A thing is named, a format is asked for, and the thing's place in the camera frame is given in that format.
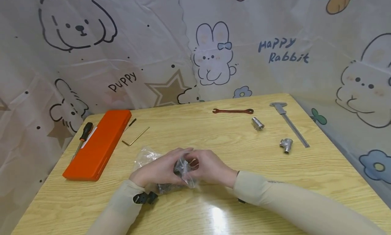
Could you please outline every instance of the blue bow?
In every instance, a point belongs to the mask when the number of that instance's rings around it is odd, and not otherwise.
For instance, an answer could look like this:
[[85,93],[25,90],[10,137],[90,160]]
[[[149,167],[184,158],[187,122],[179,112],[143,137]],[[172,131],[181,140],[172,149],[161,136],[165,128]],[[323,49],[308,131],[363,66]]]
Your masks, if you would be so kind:
[[232,48],[232,43],[231,42],[227,42],[227,43],[219,43],[218,44],[218,49],[219,50],[223,50],[223,49],[228,49],[228,50],[231,50]]

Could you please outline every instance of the cartoon curtain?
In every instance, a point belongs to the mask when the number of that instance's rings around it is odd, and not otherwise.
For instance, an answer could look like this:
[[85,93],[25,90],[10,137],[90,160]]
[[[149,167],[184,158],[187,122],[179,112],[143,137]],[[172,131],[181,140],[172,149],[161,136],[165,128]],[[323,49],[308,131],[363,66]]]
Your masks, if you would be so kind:
[[290,93],[391,207],[388,0],[0,0],[0,234],[83,119]]

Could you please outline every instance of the hand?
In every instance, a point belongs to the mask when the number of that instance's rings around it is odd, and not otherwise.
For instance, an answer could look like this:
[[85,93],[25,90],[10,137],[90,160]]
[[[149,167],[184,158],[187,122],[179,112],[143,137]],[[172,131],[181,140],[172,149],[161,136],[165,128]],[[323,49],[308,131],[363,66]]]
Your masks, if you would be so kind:
[[173,168],[182,155],[192,150],[193,148],[172,150],[134,171],[129,180],[141,187],[146,187],[149,183],[186,185],[185,181],[173,173]]
[[211,184],[220,184],[233,188],[238,172],[229,168],[211,150],[195,150],[185,156],[195,170],[187,173],[183,178],[195,178]]

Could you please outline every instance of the open-end wrench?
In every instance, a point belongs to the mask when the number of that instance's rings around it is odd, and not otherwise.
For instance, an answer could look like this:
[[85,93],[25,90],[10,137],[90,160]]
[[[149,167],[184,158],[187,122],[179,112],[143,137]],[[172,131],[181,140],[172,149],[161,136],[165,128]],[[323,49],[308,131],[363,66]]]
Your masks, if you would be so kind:
[[307,141],[304,139],[304,137],[300,134],[300,132],[296,128],[296,126],[294,126],[292,121],[288,118],[288,116],[286,115],[286,111],[282,108],[282,107],[285,107],[286,105],[288,105],[286,102],[273,102],[269,106],[275,107],[277,112],[285,119],[285,121],[289,125],[289,127],[291,127],[294,134],[296,134],[296,136],[299,138],[301,143],[303,143],[304,147],[310,147],[310,145],[307,143]]
[[213,109],[212,113],[217,114],[218,112],[241,112],[246,114],[253,114],[254,109],[246,109],[246,110],[220,110],[220,109]]

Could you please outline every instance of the beige sleeve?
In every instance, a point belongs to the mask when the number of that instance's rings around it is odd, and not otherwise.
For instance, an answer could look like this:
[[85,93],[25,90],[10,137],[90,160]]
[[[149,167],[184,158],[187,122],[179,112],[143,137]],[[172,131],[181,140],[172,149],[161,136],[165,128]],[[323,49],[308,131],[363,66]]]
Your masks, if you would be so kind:
[[234,194],[277,213],[311,235],[386,235],[369,219],[332,199],[247,171],[239,172]]
[[134,203],[133,197],[143,192],[144,188],[137,186],[132,181],[124,181],[87,234],[125,235],[130,225],[136,220],[142,206],[142,204]]

